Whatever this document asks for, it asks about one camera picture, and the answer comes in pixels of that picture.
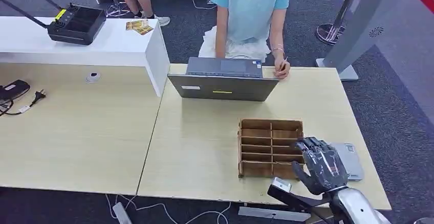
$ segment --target gray carpet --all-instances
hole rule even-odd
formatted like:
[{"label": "gray carpet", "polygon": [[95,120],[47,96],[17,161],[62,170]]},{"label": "gray carpet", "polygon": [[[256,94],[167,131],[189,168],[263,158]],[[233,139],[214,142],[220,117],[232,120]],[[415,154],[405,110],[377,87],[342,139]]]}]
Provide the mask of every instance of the gray carpet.
[{"label": "gray carpet", "polygon": [[[49,6],[34,0],[18,0],[19,6],[36,16],[54,16]],[[91,5],[92,0],[75,0]],[[329,46],[313,35],[317,25],[331,21],[342,0],[291,0],[285,24],[285,49],[293,66],[313,66]],[[186,62],[197,56],[204,31],[215,25],[214,10],[196,10],[191,0],[153,0],[157,14],[170,16],[163,28],[171,62]],[[0,15],[17,15],[0,4]],[[434,126],[428,121],[393,69],[371,48],[354,68],[357,82],[344,88],[357,122],[384,185],[392,211],[384,214],[392,223],[434,215]],[[136,198],[139,206],[166,203],[173,217],[185,223],[206,210],[223,210],[226,203],[177,199]],[[104,195],[61,191],[2,188],[2,223],[117,223],[109,214]],[[237,216],[234,205],[227,216],[230,223],[288,223],[286,221]],[[160,207],[150,211],[130,211],[133,223],[172,223]],[[215,223],[206,215],[196,223]]]}]

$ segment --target laptop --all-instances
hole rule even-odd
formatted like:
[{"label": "laptop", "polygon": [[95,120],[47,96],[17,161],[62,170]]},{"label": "laptop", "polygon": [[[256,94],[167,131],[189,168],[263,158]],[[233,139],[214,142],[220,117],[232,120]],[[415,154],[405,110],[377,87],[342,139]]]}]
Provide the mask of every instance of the laptop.
[{"label": "laptop", "polygon": [[351,181],[360,181],[364,177],[363,168],[359,161],[359,156],[353,144],[350,143],[332,143],[331,144],[339,154],[339,157],[348,173],[348,179]]},{"label": "laptop", "polygon": [[259,59],[224,59],[190,57],[187,75],[262,78]]},{"label": "laptop", "polygon": [[265,101],[278,79],[168,74],[183,98]]}]

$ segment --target white desk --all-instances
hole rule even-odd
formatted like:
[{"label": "white desk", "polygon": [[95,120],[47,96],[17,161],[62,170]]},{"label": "white desk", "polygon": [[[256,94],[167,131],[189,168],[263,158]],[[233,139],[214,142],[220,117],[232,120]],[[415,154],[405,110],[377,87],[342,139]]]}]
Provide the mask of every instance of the white desk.
[{"label": "white desk", "polygon": [[[38,17],[49,24],[53,18]],[[47,30],[25,17],[0,17],[0,62],[104,66],[142,66],[160,96],[169,70],[166,45],[157,19],[142,36],[126,31],[132,19],[109,18],[89,46],[51,40]]]},{"label": "white desk", "polygon": [[[265,77],[273,75],[273,68],[263,70]],[[185,64],[171,64],[171,73],[185,71]],[[292,68],[263,103],[183,99],[168,81],[138,195],[281,204],[267,195],[269,178],[238,178],[242,118],[301,120],[307,137],[353,143],[365,178],[349,186],[362,191],[374,208],[390,209],[339,76],[329,68]],[[293,193],[319,198],[302,182],[290,182]]]}]

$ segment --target wooden organizer box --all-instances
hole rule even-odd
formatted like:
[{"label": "wooden organizer box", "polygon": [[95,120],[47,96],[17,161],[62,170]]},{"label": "wooden organizer box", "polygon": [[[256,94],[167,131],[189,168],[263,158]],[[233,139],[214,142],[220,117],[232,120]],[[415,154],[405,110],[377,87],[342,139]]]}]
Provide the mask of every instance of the wooden organizer box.
[{"label": "wooden organizer box", "polygon": [[301,121],[241,119],[238,130],[238,176],[297,178],[292,161],[304,164],[295,146],[303,137]]}]

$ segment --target desk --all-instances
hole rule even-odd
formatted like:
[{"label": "desk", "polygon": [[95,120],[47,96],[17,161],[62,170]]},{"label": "desk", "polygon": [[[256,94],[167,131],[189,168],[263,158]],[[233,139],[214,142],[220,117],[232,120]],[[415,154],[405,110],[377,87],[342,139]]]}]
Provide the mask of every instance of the desk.
[{"label": "desk", "polygon": [[[45,24],[53,20],[37,19]],[[0,62],[142,66],[160,96],[170,63],[158,20],[148,20],[154,30],[144,36],[126,31],[128,21],[131,19],[108,18],[93,43],[83,46],[53,41],[46,29],[25,17],[0,16],[0,32],[7,36],[0,38]]]},{"label": "desk", "polygon": [[[96,83],[86,76],[98,72]],[[0,63],[31,90],[0,117],[0,186],[134,195],[160,98],[141,67]]]},{"label": "desk", "polygon": [[[181,74],[185,64],[171,64]],[[264,68],[270,77],[273,68]],[[349,186],[376,209],[390,209],[371,156],[335,69],[292,68],[263,102],[182,99],[166,83],[138,195],[281,204],[269,197],[269,178],[238,178],[237,130],[241,118],[302,120],[305,136],[355,145],[365,173]],[[310,194],[299,181],[292,192]]]}]

